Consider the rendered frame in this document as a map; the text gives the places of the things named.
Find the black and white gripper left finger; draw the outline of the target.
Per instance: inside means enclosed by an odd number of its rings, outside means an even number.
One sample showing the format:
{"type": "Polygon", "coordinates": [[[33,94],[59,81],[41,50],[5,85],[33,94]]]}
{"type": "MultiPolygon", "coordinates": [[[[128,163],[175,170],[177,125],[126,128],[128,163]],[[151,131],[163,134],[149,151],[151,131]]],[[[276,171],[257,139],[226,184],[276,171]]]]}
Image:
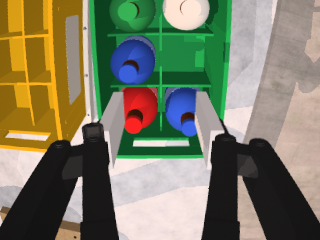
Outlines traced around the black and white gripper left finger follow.
{"type": "Polygon", "coordinates": [[[80,240],[119,240],[109,170],[114,169],[124,126],[124,95],[113,92],[102,118],[82,126],[82,144],[53,142],[2,222],[0,240],[55,240],[78,177],[80,240]]]}

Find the yellow crate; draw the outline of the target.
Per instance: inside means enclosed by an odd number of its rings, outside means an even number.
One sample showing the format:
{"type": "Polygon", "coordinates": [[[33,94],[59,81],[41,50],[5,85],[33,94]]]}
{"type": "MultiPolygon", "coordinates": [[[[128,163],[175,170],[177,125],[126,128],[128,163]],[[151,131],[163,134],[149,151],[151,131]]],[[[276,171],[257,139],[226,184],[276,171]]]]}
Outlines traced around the yellow crate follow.
{"type": "Polygon", "coordinates": [[[46,152],[85,116],[83,0],[0,0],[0,148],[46,152]]]}

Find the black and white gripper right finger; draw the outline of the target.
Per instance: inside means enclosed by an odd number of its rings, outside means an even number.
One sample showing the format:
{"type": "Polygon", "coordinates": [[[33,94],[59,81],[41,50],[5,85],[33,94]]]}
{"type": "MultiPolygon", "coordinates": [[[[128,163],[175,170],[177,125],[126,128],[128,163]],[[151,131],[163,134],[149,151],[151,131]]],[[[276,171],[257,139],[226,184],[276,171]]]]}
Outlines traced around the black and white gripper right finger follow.
{"type": "Polygon", "coordinates": [[[320,240],[320,222],[268,141],[237,142],[206,92],[196,92],[195,126],[211,170],[201,240],[240,240],[238,176],[266,240],[320,240]]]}

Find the green plastic crate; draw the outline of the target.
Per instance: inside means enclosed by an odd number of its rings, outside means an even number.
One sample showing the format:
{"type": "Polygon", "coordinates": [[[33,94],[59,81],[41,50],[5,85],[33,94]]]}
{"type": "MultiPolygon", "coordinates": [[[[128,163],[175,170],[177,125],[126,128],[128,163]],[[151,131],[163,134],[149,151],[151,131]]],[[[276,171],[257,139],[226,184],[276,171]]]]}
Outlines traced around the green plastic crate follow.
{"type": "Polygon", "coordinates": [[[151,25],[139,32],[125,32],[111,21],[112,0],[89,0],[92,59],[98,120],[113,92],[122,87],[157,87],[158,112],[154,121],[136,134],[123,130],[116,159],[204,158],[198,133],[188,137],[172,127],[165,114],[166,87],[199,87],[206,91],[217,116],[224,121],[231,39],[232,0],[208,0],[207,20],[194,30],[180,30],[166,20],[163,0],[151,25]],[[187,35],[187,36],[186,36],[187,35]],[[127,85],[113,75],[114,50],[129,36],[144,36],[156,50],[152,75],[138,85],[127,85]],[[160,42],[160,43],[159,43],[160,42]],[[182,141],[189,146],[133,146],[134,141],[182,141]]]}

